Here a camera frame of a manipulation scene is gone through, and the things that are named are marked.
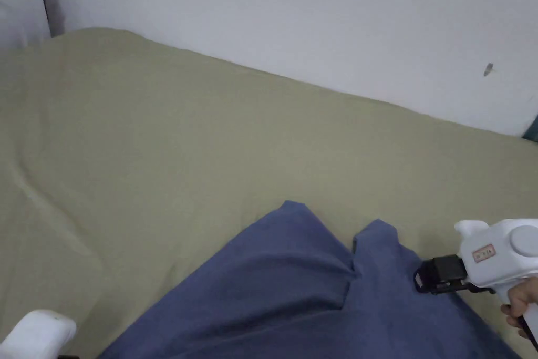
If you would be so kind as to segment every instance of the finger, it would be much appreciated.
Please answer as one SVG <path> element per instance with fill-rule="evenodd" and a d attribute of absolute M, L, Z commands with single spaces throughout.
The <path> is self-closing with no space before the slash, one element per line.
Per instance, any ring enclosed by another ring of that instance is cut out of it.
<path fill-rule="evenodd" d="M 519 322 L 514 317 L 507 317 L 506 322 L 508 322 L 512 327 L 515 327 L 517 329 L 521 328 Z"/>
<path fill-rule="evenodd" d="M 538 301 L 538 279 L 532 277 L 514 286 L 508 291 L 508 297 L 511 306 L 510 315 L 512 317 L 523 315 L 530 303 Z"/>
<path fill-rule="evenodd" d="M 502 305 L 501 306 L 501 313 L 505 315 L 510 315 L 510 306 Z"/>

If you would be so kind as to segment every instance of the white handheld device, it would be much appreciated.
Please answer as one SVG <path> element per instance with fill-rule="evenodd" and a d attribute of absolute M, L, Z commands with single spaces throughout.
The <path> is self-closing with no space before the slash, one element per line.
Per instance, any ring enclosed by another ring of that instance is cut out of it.
<path fill-rule="evenodd" d="M 415 273 L 419 292 L 490 291 L 510 304 L 509 289 L 538 276 L 538 219 L 508 219 L 492 226 L 464 220 L 455 228 L 463 237 L 458 254 L 425 261 Z M 538 306 L 529 305 L 518 320 L 538 351 Z"/>
<path fill-rule="evenodd" d="M 26 314 L 0 344 L 0 359 L 57 359 L 75 335 L 75 322 L 50 310 Z"/>

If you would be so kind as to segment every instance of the white wall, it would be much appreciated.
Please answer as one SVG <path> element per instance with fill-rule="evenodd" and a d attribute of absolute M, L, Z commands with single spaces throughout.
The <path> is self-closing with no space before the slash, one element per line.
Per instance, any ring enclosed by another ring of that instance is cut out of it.
<path fill-rule="evenodd" d="M 0 53 L 47 38 L 43 0 L 0 0 Z"/>
<path fill-rule="evenodd" d="M 58 0 L 56 30 L 126 28 L 179 48 L 465 125 L 538 114 L 537 0 Z M 488 63 L 494 72 L 484 77 Z"/>

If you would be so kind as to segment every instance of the bed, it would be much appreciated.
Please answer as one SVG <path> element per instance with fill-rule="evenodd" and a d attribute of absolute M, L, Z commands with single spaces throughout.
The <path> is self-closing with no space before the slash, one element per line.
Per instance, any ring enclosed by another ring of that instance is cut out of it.
<path fill-rule="evenodd" d="M 538 217 L 538 145 L 111 29 L 0 60 L 0 337 L 28 311 L 95 357 L 285 200 L 351 246 L 375 219 L 422 257 L 462 219 Z M 522 356 L 494 296 L 463 294 Z"/>

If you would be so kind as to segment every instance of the round button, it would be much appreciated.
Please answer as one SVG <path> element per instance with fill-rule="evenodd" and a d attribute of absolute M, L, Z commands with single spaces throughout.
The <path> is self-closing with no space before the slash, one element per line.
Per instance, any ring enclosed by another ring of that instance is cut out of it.
<path fill-rule="evenodd" d="M 510 245 L 520 255 L 538 257 L 538 227 L 523 225 L 510 232 Z"/>

